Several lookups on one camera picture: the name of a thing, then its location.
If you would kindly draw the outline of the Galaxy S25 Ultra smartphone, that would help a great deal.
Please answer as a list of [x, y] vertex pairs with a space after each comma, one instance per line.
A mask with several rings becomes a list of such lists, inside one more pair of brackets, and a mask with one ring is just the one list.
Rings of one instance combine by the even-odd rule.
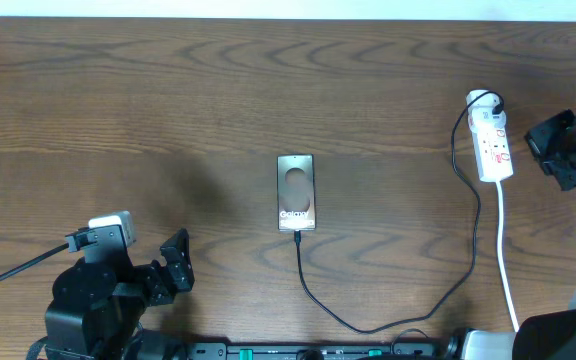
[[314, 157], [277, 157], [277, 220], [281, 232], [316, 229]]

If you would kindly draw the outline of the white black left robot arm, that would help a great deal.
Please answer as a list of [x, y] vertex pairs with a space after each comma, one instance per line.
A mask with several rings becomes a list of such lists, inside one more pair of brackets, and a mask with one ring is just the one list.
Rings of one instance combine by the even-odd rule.
[[160, 246], [166, 263], [135, 266], [119, 225], [82, 228], [66, 236], [84, 256], [52, 287], [47, 335], [26, 357], [38, 359], [185, 359], [187, 345], [142, 327], [146, 309], [174, 302], [195, 282], [189, 234], [180, 229]]

